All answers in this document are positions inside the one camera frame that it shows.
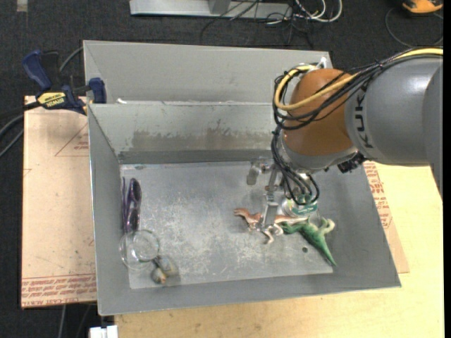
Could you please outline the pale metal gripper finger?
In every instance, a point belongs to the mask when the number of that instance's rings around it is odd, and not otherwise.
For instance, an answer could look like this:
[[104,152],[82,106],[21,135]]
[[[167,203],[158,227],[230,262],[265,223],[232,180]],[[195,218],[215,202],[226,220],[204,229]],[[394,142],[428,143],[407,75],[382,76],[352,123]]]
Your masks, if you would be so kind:
[[264,228],[270,229],[274,226],[277,214],[277,203],[267,203],[264,211]]

